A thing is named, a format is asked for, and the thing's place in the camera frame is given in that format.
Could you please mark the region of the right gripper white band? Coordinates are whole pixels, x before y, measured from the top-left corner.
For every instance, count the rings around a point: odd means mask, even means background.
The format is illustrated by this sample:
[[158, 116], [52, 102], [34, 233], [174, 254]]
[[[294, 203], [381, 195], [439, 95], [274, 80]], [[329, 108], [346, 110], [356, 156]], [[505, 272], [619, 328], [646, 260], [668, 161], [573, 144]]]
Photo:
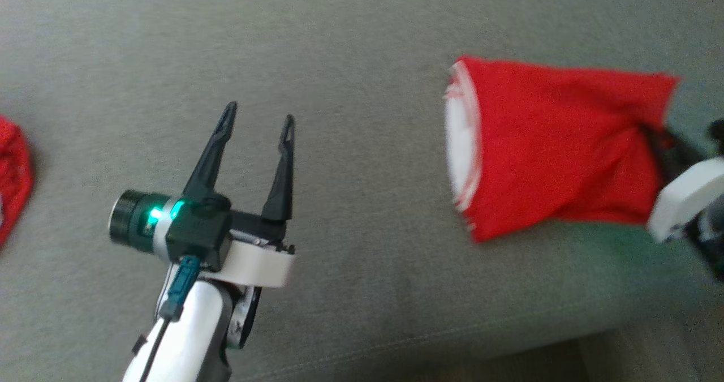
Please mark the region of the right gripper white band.
[[723, 158], [705, 160], [698, 148], [672, 130], [644, 125], [644, 135], [660, 172], [660, 191], [647, 222], [657, 243], [669, 240], [723, 194]]

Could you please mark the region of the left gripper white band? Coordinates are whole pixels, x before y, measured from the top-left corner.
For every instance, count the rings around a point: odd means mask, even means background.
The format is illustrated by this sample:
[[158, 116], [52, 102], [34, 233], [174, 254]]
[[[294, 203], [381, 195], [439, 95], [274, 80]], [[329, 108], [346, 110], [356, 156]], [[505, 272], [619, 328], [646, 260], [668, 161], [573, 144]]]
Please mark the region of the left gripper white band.
[[[183, 198], [204, 201], [218, 196], [216, 181], [225, 146], [232, 136], [238, 102], [225, 106], [183, 190]], [[286, 245], [292, 217], [295, 118], [288, 114], [279, 138], [279, 162], [261, 216], [232, 211], [232, 243], [218, 272], [220, 281], [236, 286], [283, 287], [295, 263], [295, 246]]]

